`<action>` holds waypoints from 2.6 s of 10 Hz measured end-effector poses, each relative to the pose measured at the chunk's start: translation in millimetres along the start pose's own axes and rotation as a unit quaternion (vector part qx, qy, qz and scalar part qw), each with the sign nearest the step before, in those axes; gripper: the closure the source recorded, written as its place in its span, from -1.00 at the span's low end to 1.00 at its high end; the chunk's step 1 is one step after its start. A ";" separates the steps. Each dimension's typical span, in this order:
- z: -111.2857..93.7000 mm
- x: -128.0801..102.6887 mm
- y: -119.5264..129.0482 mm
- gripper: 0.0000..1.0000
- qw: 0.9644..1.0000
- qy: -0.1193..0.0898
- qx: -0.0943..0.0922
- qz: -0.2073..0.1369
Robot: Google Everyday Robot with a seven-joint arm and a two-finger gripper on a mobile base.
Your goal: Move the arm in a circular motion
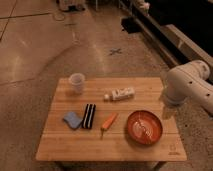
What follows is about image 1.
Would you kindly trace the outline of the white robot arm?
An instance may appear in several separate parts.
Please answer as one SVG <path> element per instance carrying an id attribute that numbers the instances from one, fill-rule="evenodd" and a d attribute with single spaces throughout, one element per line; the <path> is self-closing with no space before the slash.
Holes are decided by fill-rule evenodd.
<path id="1" fill-rule="evenodd" d="M 162 91 L 167 106 L 181 106 L 187 97 L 196 101 L 213 117 L 213 85 L 207 82 L 210 67 L 202 60 L 194 60 L 170 69 L 167 85 Z"/>

